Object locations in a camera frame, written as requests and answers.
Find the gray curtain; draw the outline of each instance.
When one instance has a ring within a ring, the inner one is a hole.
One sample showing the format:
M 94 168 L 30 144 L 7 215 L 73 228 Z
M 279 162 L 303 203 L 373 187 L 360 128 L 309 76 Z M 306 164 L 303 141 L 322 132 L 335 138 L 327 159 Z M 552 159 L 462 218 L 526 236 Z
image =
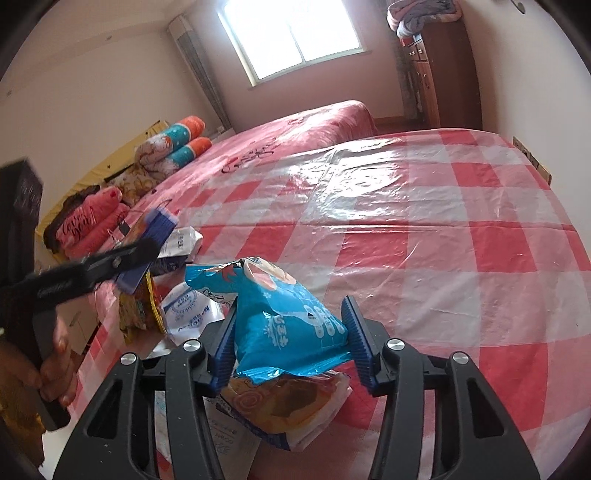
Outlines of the gray curtain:
M 374 0 L 375 8 L 384 19 L 384 23 L 388 25 L 387 12 L 388 7 L 394 3 L 394 0 Z M 400 40 L 396 32 L 390 30 L 390 44 L 394 56 L 396 57 L 396 68 L 398 70 L 398 82 L 400 83 L 400 90 L 402 93 L 402 107 L 404 108 L 404 116 L 408 119 L 416 119 L 418 117 L 417 100 L 414 95 L 413 86 L 410 81 L 410 65 L 408 64 L 408 57 L 404 53 Z
M 195 78 L 199 81 L 207 99 L 212 104 L 217 116 L 222 121 L 225 130 L 232 128 L 228 113 L 223 105 L 222 96 L 216 87 L 215 77 L 207 59 L 207 54 L 195 31 L 185 32 L 177 39 L 177 44 L 183 52 Z

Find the ceiling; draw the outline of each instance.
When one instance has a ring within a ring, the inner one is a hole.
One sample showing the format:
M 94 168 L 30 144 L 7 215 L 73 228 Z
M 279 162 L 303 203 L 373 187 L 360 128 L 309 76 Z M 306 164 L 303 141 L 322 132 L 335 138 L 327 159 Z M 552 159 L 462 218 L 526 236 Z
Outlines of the ceiling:
M 0 82 L 0 98 L 106 41 L 163 30 L 194 1 L 59 0 L 18 51 Z

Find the pink pillow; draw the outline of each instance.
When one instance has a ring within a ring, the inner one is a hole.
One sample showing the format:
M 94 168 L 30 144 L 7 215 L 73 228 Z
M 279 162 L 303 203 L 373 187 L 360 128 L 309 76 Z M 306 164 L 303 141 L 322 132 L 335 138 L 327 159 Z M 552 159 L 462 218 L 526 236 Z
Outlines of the pink pillow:
M 121 202 L 121 191 L 108 187 L 88 195 L 84 203 L 68 215 L 56 232 L 56 239 L 66 249 L 76 245 L 95 225 L 101 223 Z
M 65 254 L 70 260 L 84 258 L 88 255 L 98 252 L 99 248 L 107 241 L 111 232 L 113 232 L 120 220 L 124 219 L 129 212 L 129 207 L 120 203 L 119 206 L 101 223 L 96 225 L 90 232 L 76 245 L 65 249 Z

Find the window sill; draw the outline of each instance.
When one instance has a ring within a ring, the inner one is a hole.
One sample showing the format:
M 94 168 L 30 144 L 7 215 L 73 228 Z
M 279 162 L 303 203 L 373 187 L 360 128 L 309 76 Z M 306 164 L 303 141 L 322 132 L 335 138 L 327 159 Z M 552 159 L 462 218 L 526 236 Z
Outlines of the window sill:
M 310 67 L 312 65 L 318 65 L 319 63 L 324 63 L 326 61 L 331 61 L 331 60 L 335 60 L 335 59 L 341 59 L 344 57 L 352 57 L 354 55 L 367 55 L 370 53 L 372 53 L 371 50 L 365 50 L 364 48 L 361 47 L 361 48 L 356 48 L 355 50 L 342 51 L 339 53 L 335 53 L 333 55 L 328 55 L 326 57 L 321 57 L 319 59 L 307 61 L 306 63 L 300 63 L 300 64 L 294 65 L 293 67 L 290 67 L 288 69 L 281 70 L 280 72 L 276 72 L 272 75 L 269 75 L 263 79 L 257 79 L 254 81 L 251 80 L 251 86 L 248 89 L 252 90 L 253 88 L 263 85 L 266 82 L 270 82 L 271 80 L 275 80 L 276 78 L 287 75 L 288 73 L 295 72 L 296 70 L 305 69 L 306 67 Z

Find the window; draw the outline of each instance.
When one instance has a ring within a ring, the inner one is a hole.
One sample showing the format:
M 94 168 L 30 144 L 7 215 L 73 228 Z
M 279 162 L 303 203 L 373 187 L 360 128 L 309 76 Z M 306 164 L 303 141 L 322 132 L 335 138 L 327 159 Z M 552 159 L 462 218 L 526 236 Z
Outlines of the window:
M 220 19 L 253 85 L 362 51 L 342 0 L 230 0 Z

